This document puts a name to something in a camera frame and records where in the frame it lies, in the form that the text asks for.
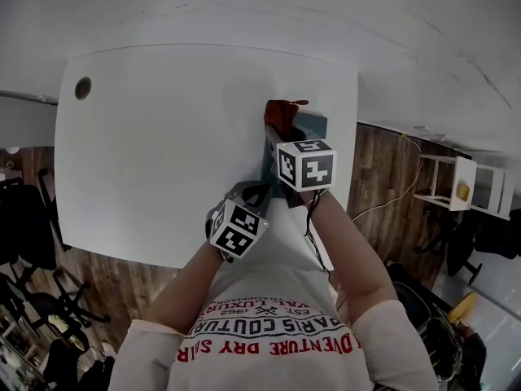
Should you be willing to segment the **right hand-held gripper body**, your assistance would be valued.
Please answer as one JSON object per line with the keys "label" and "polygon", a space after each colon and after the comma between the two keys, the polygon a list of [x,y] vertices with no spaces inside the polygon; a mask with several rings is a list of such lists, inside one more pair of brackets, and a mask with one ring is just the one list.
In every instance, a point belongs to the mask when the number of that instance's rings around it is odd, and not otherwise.
{"label": "right hand-held gripper body", "polygon": [[276,197],[289,208],[303,204],[300,194],[335,184],[337,151],[326,141],[326,128],[296,125],[276,133]]}

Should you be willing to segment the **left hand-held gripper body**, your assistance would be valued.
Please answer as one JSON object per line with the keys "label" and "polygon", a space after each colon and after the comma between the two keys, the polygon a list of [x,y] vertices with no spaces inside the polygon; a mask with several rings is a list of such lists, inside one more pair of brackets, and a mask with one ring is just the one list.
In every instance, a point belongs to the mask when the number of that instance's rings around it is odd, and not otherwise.
{"label": "left hand-held gripper body", "polygon": [[262,181],[238,182],[208,212],[206,238],[223,259],[243,258],[267,231],[272,193],[272,187]]}

